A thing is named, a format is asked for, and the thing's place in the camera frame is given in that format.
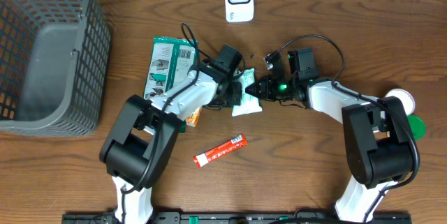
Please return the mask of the mint green wipes pack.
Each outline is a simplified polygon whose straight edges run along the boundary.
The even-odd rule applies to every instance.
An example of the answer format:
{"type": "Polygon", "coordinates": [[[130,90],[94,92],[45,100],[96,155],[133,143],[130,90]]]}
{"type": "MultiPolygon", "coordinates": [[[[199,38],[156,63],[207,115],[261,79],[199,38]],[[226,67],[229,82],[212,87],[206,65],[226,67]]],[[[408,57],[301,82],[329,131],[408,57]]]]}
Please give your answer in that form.
{"type": "Polygon", "coordinates": [[[241,104],[234,105],[232,116],[240,116],[243,114],[252,114],[256,112],[261,112],[263,109],[260,106],[259,99],[249,95],[245,92],[245,89],[254,84],[256,79],[254,75],[254,69],[247,69],[243,72],[243,74],[237,79],[237,81],[242,85],[242,96],[241,96],[241,104]]]}

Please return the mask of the orange Kleenex tissue pack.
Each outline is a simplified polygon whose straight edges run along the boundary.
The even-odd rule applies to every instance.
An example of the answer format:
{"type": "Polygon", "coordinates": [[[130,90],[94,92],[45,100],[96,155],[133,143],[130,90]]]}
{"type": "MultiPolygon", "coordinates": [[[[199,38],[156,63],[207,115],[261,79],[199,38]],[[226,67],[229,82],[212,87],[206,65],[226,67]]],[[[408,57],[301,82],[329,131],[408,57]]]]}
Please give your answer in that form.
{"type": "Polygon", "coordinates": [[[186,118],[186,124],[191,127],[196,127],[201,113],[202,113],[202,107],[199,107],[186,118]]]}

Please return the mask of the green white 3M package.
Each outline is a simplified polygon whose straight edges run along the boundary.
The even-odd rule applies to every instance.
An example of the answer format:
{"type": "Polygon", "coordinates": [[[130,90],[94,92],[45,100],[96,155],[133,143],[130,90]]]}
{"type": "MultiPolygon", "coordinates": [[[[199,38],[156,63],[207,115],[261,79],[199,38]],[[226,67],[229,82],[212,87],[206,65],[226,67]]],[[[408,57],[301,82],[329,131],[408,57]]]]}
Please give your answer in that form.
{"type": "Polygon", "coordinates": [[[186,39],[154,37],[143,98],[149,100],[183,82],[196,64],[196,49],[186,39]]]}

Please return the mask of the red snack bar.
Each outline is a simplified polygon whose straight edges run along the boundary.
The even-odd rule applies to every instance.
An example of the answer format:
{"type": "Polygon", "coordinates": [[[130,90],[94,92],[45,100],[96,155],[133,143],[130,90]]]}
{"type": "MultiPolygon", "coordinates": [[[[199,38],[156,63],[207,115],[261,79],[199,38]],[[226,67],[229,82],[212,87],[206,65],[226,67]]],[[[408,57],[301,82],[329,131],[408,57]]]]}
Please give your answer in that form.
{"type": "Polygon", "coordinates": [[[237,149],[245,147],[248,145],[247,139],[244,134],[239,134],[238,136],[232,138],[231,140],[220,144],[202,154],[193,157],[193,161],[198,168],[211,163],[212,161],[225,156],[237,149]]]}

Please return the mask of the white blue label jar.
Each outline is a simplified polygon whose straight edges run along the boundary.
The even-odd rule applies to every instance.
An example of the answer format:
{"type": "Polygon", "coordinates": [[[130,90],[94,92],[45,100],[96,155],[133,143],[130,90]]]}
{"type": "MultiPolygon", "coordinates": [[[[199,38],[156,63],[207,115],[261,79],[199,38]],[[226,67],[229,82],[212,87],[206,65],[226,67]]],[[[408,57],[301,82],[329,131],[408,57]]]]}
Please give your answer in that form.
{"type": "Polygon", "coordinates": [[[387,94],[386,97],[394,96],[401,100],[404,111],[407,116],[414,113],[416,108],[416,101],[414,97],[406,90],[404,89],[391,89],[387,94]]]}

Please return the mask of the green lid jar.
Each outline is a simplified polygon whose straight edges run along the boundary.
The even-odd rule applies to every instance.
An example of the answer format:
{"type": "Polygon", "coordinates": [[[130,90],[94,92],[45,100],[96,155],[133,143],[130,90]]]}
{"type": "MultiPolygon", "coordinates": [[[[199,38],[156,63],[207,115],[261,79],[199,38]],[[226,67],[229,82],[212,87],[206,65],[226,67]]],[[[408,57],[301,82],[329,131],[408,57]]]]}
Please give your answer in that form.
{"type": "Polygon", "coordinates": [[[409,115],[407,118],[414,138],[419,140],[424,137],[427,131],[424,121],[415,115],[409,115]]]}

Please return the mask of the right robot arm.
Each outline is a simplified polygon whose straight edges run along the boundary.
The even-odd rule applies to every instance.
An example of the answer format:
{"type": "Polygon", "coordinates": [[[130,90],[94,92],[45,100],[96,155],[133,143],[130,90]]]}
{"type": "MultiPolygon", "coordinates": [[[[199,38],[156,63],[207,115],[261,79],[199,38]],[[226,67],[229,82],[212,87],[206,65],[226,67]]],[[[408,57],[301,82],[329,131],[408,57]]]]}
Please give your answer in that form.
{"type": "Polygon", "coordinates": [[[336,218],[371,222],[386,193],[412,181],[420,165],[402,101],[395,96],[364,96],[322,78],[310,48],[288,52],[290,78],[284,76],[278,52],[267,55],[264,61],[272,74],[250,84],[246,93],[261,100],[293,101],[342,124],[351,178],[335,203],[336,218]]]}

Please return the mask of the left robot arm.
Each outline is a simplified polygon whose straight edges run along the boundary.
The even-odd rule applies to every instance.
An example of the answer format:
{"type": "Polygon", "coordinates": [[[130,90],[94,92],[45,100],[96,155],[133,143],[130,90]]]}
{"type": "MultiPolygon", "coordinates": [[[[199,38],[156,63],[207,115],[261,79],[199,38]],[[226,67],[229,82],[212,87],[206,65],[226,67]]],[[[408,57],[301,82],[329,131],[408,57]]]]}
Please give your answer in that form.
{"type": "Polygon", "coordinates": [[[199,62],[164,94],[127,99],[99,154],[117,189],[118,223],[150,220],[152,187],[168,164],[183,122],[199,107],[230,98],[242,60],[240,52],[224,45],[216,59],[199,62]]]}

